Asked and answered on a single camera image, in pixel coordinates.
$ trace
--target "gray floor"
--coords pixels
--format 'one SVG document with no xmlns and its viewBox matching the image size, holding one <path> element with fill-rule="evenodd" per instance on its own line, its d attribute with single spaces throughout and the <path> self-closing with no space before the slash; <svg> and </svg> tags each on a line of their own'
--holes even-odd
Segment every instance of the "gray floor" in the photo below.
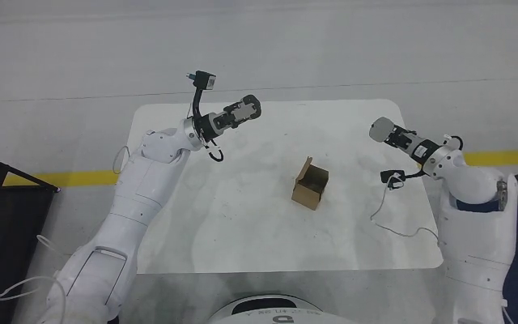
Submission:
<svg viewBox="0 0 518 324">
<path fill-rule="evenodd" d="M 467 151 L 516 149 L 517 22 L 514 1 L 0 0 L 0 160 L 30 173 L 110 169 L 134 111 L 190 101 L 184 75 L 196 69 L 218 76 L 205 101 L 384 98 L 436 141 L 449 133 Z M 435 208 L 436 186 L 427 188 Z M 63 190 L 44 234 L 73 251 L 112 196 L 111 187 Z M 30 274 L 63 262 L 38 246 Z M 430 323 L 440 277 L 139 277 L 121 317 L 199 323 L 234 298 L 280 291 L 358 322 Z M 30 322 L 44 298 L 20 302 L 16 322 Z"/>
</svg>

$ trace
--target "yellow floor stripe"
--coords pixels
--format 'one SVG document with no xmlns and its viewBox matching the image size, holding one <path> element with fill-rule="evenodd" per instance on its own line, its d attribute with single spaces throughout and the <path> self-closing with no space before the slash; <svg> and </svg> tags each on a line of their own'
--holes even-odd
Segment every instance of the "yellow floor stripe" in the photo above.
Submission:
<svg viewBox="0 0 518 324">
<path fill-rule="evenodd" d="M 518 151 L 480 151 L 464 154 L 466 163 L 473 166 L 518 165 Z M 40 173 L 33 176 L 60 188 L 85 185 L 115 185 L 118 175 L 112 170 L 80 171 L 68 173 Z M 7 176 L 3 185 L 31 185 L 14 175 Z"/>
<path fill-rule="evenodd" d="M 480 151 L 465 153 L 466 163 L 474 166 L 517 165 L 518 151 Z"/>
<path fill-rule="evenodd" d="M 33 174 L 33 176 L 60 188 L 83 185 L 114 185 L 119 177 L 112 170 L 41 173 Z M 32 182 L 15 175 L 9 175 L 6 177 L 3 185 L 32 185 Z"/>
</svg>

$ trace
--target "white table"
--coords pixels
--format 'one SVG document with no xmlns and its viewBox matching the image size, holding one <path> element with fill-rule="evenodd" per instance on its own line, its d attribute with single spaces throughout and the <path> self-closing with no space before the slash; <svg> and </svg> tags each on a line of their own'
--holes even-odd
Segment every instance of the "white table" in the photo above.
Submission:
<svg viewBox="0 0 518 324">
<path fill-rule="evenodd" d="M 202 113 L 227 103 L 203 104 Z M 380 171 L 416 172 L 403 152 L 368 137 L 380 116 L 403 126 L 389 100 L 262 102 L 262 115 L 217 138 L 225 160 L 194 152 L 167 206 L 147 230 L 138 273 L 222 273 L 433 268 L 443 261 L 427 232 L 404 238 L 377 228 Z M 146 130 L 176 127 L 189 104 L 152 104 L 135 114 L 128 146 Z M 291 201 L 307 156 L 329 170 L 312 211 Z M 420 179 L 387 193 L 379 223 L 411 233 L 437 227 Z"/>
</svg>

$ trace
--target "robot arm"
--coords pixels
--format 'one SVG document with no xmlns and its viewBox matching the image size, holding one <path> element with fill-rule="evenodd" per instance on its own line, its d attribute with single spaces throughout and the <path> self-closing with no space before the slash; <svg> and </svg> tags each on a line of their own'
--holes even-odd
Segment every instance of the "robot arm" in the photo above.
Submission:
<svg viewBox="0 0 518 324">
<path fill-rule="evenodd" d="M 199 104 L 200 96 L 195 96 L 193 106 Z M 119 176 L 112 208 L 98 233 L 56 275 L 66 292 L 65 322 L 105 324 L 118 315 L 137 273 L 138 247 L 149 223 L 171 197 L 190 152 L 206 146 L 225 129 L 260 115 L 259 101 L 248 95 L 222 113 L 194 114 L 176 129 L 146 132 Z M 60 298 L 54 285 L 38 323 L 58 323 Z"/>
<path fill-rule="evenodd" d="M 503 174 L 493 168 L 468 166 L 460 150 L 423 139 L 416 132 L 397 126 L 386 117 L 372 124 L 369 136 L 408 154 L 422 165 L 423 174 L 434 180 L 444 179 L 452 196 L 462 203 L 479 205 L 497 198 Z"/>
<path fill-rule="evenodd" d="M 515 177 L 470 167 L 460 150 L 420 138 L 385 117 L 372 124 L 369 135 L 420 163 L 418 175 L 444 180 L 438 228 L 446 275 L 439 322 L 503 324 L 502 288 L 516 246 Z M 382 180 L 394 173 L 405 180 L 401 170 L 383 172 Z"/>
</svg>

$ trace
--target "cardboard box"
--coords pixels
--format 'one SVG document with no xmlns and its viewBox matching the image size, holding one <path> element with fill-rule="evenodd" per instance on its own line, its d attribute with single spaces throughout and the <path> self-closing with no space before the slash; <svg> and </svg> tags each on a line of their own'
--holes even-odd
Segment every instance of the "cardboard box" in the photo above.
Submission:
<svg viewBox="0 0 518 324">
<path fill-rule="evenodd" d="M 329 171 L 311 165 L 312 161 L 313 158 L 308 156 L 299 176 L 295 179 L 291 200 L 315 211 L 329 180 Z"/>
</svg>

